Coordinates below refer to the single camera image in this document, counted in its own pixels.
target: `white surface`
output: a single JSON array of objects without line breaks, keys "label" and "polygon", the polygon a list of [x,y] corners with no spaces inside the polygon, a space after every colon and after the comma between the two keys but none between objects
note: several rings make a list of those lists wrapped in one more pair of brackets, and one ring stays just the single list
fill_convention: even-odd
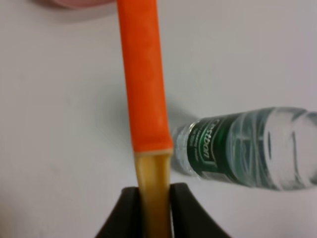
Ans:
[{"label": "white surface", "polygon": [[[136,185],[114,4],[0,1],[0,233],[93,238]],[[317,110],[317,2],[159,0],[167,101],[182,115]],[[233,238],[315,238],[317,189],[277,193],[172,173]]]}]

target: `bottle cap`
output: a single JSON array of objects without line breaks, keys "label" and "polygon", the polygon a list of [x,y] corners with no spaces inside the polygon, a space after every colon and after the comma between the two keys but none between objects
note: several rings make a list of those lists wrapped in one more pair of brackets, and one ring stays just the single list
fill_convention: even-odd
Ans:
[{"label": "bottle cap", "polygon": [[53,2],[57,3],[58,5],[68,7],[68,8],[92,7],[92,6],[106,4],[112,1],[114,0],[53,0]]}]

